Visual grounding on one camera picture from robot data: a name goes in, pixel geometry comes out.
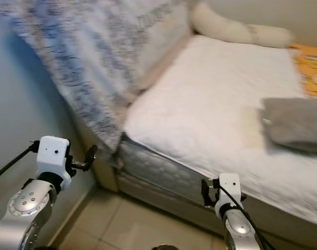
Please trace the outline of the white quilted mattress pad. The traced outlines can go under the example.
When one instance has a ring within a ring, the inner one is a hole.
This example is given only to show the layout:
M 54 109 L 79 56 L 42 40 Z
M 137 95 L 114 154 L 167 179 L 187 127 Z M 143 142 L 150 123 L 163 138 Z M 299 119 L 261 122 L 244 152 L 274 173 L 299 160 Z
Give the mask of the white quilted mattress pad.
M 290 50 L 195 35 L 132 103 L 125 134 L 204 176 L 238 174 L 249 197 L 317 225 L 317 155 L 269 140 L 271 97 L 306 97 Z

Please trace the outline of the grey patterned bed base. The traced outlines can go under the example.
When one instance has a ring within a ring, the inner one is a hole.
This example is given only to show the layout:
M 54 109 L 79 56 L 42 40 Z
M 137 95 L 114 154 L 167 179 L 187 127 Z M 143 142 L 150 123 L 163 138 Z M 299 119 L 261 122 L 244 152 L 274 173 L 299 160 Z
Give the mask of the grey patterned bed base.
M 102 185 L 219 234 L 201 180 L 238 174 L 244 208 L 278 250 L 317 250 L 317 155 L 269 140 L 258 107 L 135 105 L 118 150 L 94 171 Z

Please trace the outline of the grey pillow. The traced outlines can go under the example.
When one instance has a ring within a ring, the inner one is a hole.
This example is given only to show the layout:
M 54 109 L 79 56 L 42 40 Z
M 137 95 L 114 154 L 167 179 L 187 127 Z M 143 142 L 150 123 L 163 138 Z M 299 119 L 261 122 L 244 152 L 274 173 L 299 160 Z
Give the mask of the grey pillow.
M 317 154 L 317 98 L 271 97 L 262 105 L 262 123 L 273 143 Z

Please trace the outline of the cream bolster pillow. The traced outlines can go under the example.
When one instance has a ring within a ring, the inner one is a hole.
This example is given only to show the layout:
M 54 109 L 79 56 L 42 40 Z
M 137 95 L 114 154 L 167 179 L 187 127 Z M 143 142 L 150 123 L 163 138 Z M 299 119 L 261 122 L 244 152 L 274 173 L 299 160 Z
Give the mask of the cream bolster pillow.
M 214 40 L 273 48 L 286 48 L 295 42 L 295 35 L 288 29 L 242 23 L 217 14 L 206 2 L 195 4 L 190 22 L 197 33 Z

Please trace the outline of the grey patterned blanket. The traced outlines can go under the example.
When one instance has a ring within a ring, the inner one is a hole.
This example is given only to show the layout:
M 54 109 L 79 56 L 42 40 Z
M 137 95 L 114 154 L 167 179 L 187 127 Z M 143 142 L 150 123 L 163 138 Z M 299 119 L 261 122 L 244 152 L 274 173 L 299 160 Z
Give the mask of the grey patterned blanket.
M 0 0 L 70 109 L 115 152 L 140 79 L 190 30 L 193 0 Z

